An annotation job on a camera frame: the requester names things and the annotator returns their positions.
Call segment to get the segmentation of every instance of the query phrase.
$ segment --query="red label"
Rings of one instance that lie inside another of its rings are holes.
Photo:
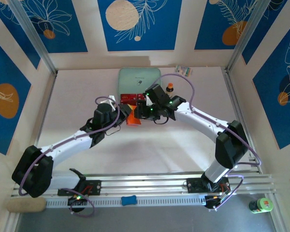
[[[268,201],[263,201],[263,203],[265,204],[265,207],[268,208],[270,207],[269,202]]]
[[[137,100],[145,100],[142,93],[126,93],[120,95],[121,104],[137,105]]]

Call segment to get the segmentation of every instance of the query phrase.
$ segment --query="wall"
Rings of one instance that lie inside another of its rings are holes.
[[[60,70],[226,66],[256,2],[24,0],[21,4]],[[0,18],[36,67],[38,58],[26,47],[28,39],[17,33],[20,26],[10,14],[0,0]]]
[[[0,230],[7,214],[5,204],[14,187],[11,175],[24,149],[34,142],[33,133],[49,78],[45,64],[41,61],[36,68],[0,19],[0,85],[9,83],[0,89],[6,97],[0,98]],[[10,97],[13,101],[8,100],[9,91],[14,90],[11,85],[15,89]]]
[[[280,74],[282,69],[288,74],[284,62],[287,49],[284,52],[279,52],[280,50],[273,52],[276,47],[278,49],[281,46],[288,48],[289,43],[286,41],[290,41],[290,33],[286,36],[287,40],[282,41],[282,39],[289,29],[290,0],[281,10],[280,15],[248,64],[246,65],[242,58],[238,60],[231,71],[231,79],[247,121],[249,132],[263,160],[263,167],[267,173],[273,174],[277,179],[277,191],[282,215],[290,226],[290,102],[279,101],[282,95],[280,94],[279,84],[277,84],[277,81],[283,79]],[[276,57],[277,59],[273,61],[271,54],[277,53],[277,51],[279,54]],[[260,83],[266,86],[263,92],[260,91]],[[269,104],[266,101],[268,98],[273,99],[272,103]],[[280,124],[275,124],[272,118],[275,118]],[[289,139],[287,144],[280,142],[286,139]]]

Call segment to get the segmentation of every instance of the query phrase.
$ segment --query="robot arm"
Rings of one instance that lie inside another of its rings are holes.
[[[222,176],[236,165],[239,159],[246,153],[247,148],[216,124],[193,113],[190,110],[189,103],[185,99],[179,96],[170,99],[159,85],[154,85],[148,89],[145,92],[145,96],[147,101],[139,101],[138,106],[134,110],[134,116],[136,118],[158,120],[163,116],[171,118],[172,120],[183,121],[216,143],[216,159],[204,172],[200,180],[200,192],[214,191]],[[120,108],[120,115],[114,127],[120,126],[131,112],[128,105],[119,105],[118,107]],[[210,117],[225,127],[231,128],[231,130],[246,140],[244,130],[239,122],[234,121],[228,123],[207,115],[196,108],[193,108],[193,110]],[[70,140],[68,143],[61,145],[63,141],[67,140],[65,139],[40,149],[35,146],[28,147],[19,161],[12,175],[12,179],[20,184],[29,166],[43,152],[50,150],[30,171],[23,185],[23,189],[32,197],[38,197],[48,189],[70,188],[78,192],[83,191],[88,186],[88,181],[86,181],[86,178],[81,173],[74,169],[66,172],[58,172],[53,171],[53,168],[72,155],[92,148],[99,143],[107,131],[103,130],[103,128],[110,126],[117,117],[117,114],[117,109],[114,110],[111,104],[100,103],[94,112],[94,117],[90,118],[74,135],[67,138]]]

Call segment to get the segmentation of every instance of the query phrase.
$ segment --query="metal bracket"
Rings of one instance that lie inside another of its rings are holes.
[[[187,179],[187,190],[188,193],[205,193],[208,192],[208,189],[202,184],[201,178],[188,178]],[[215,190],[212,193],[222,193],[230,191],[229,179],[227,177],[223,177]]]
[[[100,180],[84,180],[79,186],[79,189],[77,189],[76,191],[82,193],[83,195],[100,196],[101,181]],[[58,196],[73,196],[75,194],[72,192],[59,189],[57,195]]]

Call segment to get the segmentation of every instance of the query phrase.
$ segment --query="purple cable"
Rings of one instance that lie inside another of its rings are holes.
[[[159,77],[159,78],[157,78],[155,81],[154,81],[154,83],[150,86],[150,87],[152,87],[159,79],[161,79],[161,78],[163,78],[164,76],[170,76],[170,75],[173,75],[173,76],[179,76],[179,77],[181,77],[181,78],[183,78],[183,79],[185,79],[189,84],[190,84],[190,86],[191,86],[191,88],[192,88],[192,95],[191,95],[191,98],[190,98],[190,100],[189,100],[189,108],[190,108],[190,110],[193,112],[193,113],[195,113],[196,115],[198,115],[198,116],[200,116],[200,117],[202,117],[202,118],[204,118],[204,119],[206,119],[206,120],[208,120],[208,121],[210,121],[211,123],[214,123],[214,124],[216,124],[218,127],[221,127],[221,128],[223,128],[224,130],[226,130],[226,131],[228,131],[229,133],[231,133],[233,136],[235,136],[239,141],[241,141],[241,143],[242,144],[244,144],[252,153],[253,153],[253,155],[256,157],[256,160],[258,161],[258,162],[256,162],[256,163],[250,163],[250,162],[239,162],[239,163],[237,163],[237,165],[239,165],[239,164],[247,164],[247,165],[251,165],[251,166],[260,166],[261,164],[262,164],[262,162],[261,162],[261,159],[260,159],[260,157],[258,156],[258,154],[254,151],[254,149],[251,147],[251,146],[249,146],[249,144],[248,143],[246,143],[246,141],[245,140],[243,140],[238,134],[236,134],[235,132],[233,132],[231,129],[229,129],[229,128],[227,128],[227,127],[225,127],[225,126],[223,126],[223,125],[221,125],[221,124],[217,124],[216,123],[216,121],[214,121],[214,120],[212,120],[211,118],[209,118],[209,117],[207,117],[207,116],[205,116],[205,115],[203,115],[203,114],[201,114],[201,113],[198,113],[198,112],[196,112],[195,110],[193,110],[193,108],[192,108],[192,100],[193,100],[193,98],[194,98],[194,94],[195,94],[195,89],[194,89],[194,86],[193,86],[193,83],[189,80],[189,79],[187,79],[186,77],[184,77],[184,76],[182,76],[182,75],[179,75],[179,74],[176,74],[176,73],[168,73],[168,74],[164,74],[164,75],[162,75],[161,77]],[[241,186],[241,184],[243,183],[243,181],[244,181],[244,177],[242,176],[242,175],[228,175],[228,176],[230,176],[230,177],[240,177],[240,178],[242,178],[242,180],[241,180],[241,182],[238,184],[238,186],[231,192],[231,194],[229,195],[229,196],[227,196],[226,197],[226,199],[221,203],[221,204],[219,204],[215,209],[217,210],[218,208],[220,208],[234,193],[235,193],[235,191]]]
[[[78,138],[82,138],[82,137],[85,137],[85,136],[88,136],[88,135],[91,135],[91,134],[94,134],[94,133],[98,133],[98,132],[101,132],[101,131],[103,131],[103,130],[107,130],[107,129],[109,129],[109,128],[111,128],[113,125],[115,125],[115,123],[118,121],[118,119],[119,119],[119,115],[120,115],[120,109],[119,109],[119,106],[118,106],[118,104],[116,103],[116,101],[114,101],[113,99],[111,99],[111,98],[109,98],[109,97],[105,97],[105,96],[101,96],[101,97],[98,97],[98,98],[96,98],[95,99],[95,103],[96,104],[98,104],[97,103],[97,100],[99,100],[99,99],[101,99],[101,98],[104,98],[104,99],[109,99],[109,100],[111,100],[112,102],[114,102],[114,104],[117,106],[117,111],[118,111],[118,114],[117,114],[117,117],[115,118],[115,120],[114,120],[114,122],[112,122],[112,124],[111,125],[109,125],[109,126],[107,126],[107,127],[105,127],[105,128],[102,128],[102,129],[99,129],[99,130],[95,130],[95,131],[91,131],[91,132],[89,132],[89,133],[86,133],[86,134],[80,134],[80,135],[78,135],[78,136],[76,136],[75,138],[70,138],[70,139],[67,139],[67,140],[64,140],[64,141],[62,141],[61,143],[58,143],[58,144],[56,144],[55,146],[53,146],[53,149],[47,149],[46,151],[44,151],[41,155],[39,155],[38,157],[37,157],[37,159],[29,166],[29,168],[27,169],[27,171],[26,171],[26,173],[25,173],[25,175],[24,175],[24,177],[23,177],[23,179],[21,180],[21,182],[20,182],[20,185],[19,185],[19,189],[18,189],[18,194],[20,195],[20,196],[26,196],[28,193],[22,193],[21,192],[21,190],[23,189],[23,186],[24,186],[24,183],[25,183],[25,181],[26,181],[26,179],[27,179],[27,177],[28,177],[28,175],[29,175],[29,173],[30,173],[30,171],[33,169],[33,167],[34,167],[34,165],[44,156],[44,155],[46,155],[46,154],[48,154],[49,152],[51,152],[52,150],[54,150],[54,149],[56,149],[56,148],[58,148],[58,147],[60,147],[60,146],[62,146],[62,145],[64,145],[64,144],[66,144],[66,143],[68,143],[68,142],[70,142],[70,141],[73,141],[73,140],[76,140],[76,139],[78,139]],[[80,194],[79,192],[76,192],[76,191],[74,191],[73,190],[73,192],[74,193],[76,193],[76,194],[78,194],[78,195],[81,195],[82,196],[82,194]]]
[[[241,178],[241,181],[240,181],[240,183],[235,187],[235,189],[233,189],[233,191],[228,195],[228,196],[226,196],[226,199],[222,202],[222,203],[220,203],[216,208],[215,208],[215,210],[217,210],[217,209],[219,209],[237,190],[238,190],[238,188],[241,186],[241,184],[243,183],[243,181],[244,181],[244,176],[242,176],[242,175],[237,175],[237,174],[235,174],[235,175],[228,175],[228,177],[239,177],[239,178]]]
[[[70,208],[69,208],[71,214],[73,214],[75,216],[78,216],[78,217],[81,217],[81,218],[88,218],[88,217],[92,217],[94,215],[94,213],[95,213],[95,205],[93,204],[93,202],[88,197],[84,196],[83,194],[81,194],[81,193],[79,193],[79,192],[77,192],[77,191],[75,191],[73,189],[64,188],[63,190],[75,193],[75,194],[77,194],[79,196],[82,196],[86,201],[89,202],[89,204],[92,205],[92,213],[88,214],[88,215],[82,215],[82,214],[75,214],[74,211],[72,211],[72,204],[71,204]]]
[[[203,115],[203,114],[201,114],[201,113],[196,112],[196,111],[193,110],[193,108],[192,108],[192,100],[193,100],[193,98],[194,98],[195,89],[194,89],[193,83],[192,83],[189,79],[187,79],[186,77],[184,77],[184,76],[182,76],[182,75],[179,75],[179,74],[176,74],[176,73],[168,73],[168,74],[164,74],[164,75],[162,75],[161,77],[159,77],[157,80],[155,80],[155,82],[151,85],[151,87],[152,87],[152,86],[153,86],[153,85],[154,85],[154,84],[155,84],[159,79],[163,78],[164,76],[170,76],[170,75],[173,75],[173,76],[179,76],[179,77],[185,79],[185,80],[190,84],[190,86],[192,87],[192,96],[191,96],[191,98],[190,98],[190,100],[189,100],[189,107],[190,107],[190,110],[191,110],[193,113],[195,113],[196,115],[198,115],[198,116],[200,116],[200,117],[206,119],[207,121],[210,121],[211,123],[214,123],[214,124],[217,125],[216,121],[214,121],[214,120],[212,120],[211,118],[209,118],[209,117],[207,117],[207,116],[205,116],[205,115]],[[257,161],[258,161],[258,162],[256,162],[256,163],[250,163],[250,162],[239,162],[239,163],[237,163],[237,165],[239,165],[239,164],[248,164],[248,165],[251,165],[251,166],[260,166],[260,165],[262,164],[261,159],[260,159],[260,157],[258,156],[258,154],[257,154],[257,153],[254,151],[254,149],[253,149],[251,146],[249,146],[249,144],[246,143],[246,141],[243,140],[243,139],[242,139],[238,134],[236,134],[236,133],[233,132],[231,129],[229,129],[229,128],[227,128],[227,127],[221,125],[221,124],[218,124],[217,126],[223,128],[224,130],[226,130],[227,132],[229,132],[229,133],[231,133],[233,136],[235,136],[239,141],[241,141],[241,143],[244,144],[244,145],[245,145],[245,146],[246,146],[246,147],[247,147],[247,148],[248,148],[248,149],[253,153],[253,155],[256,157],[256,159],[257,159]]]

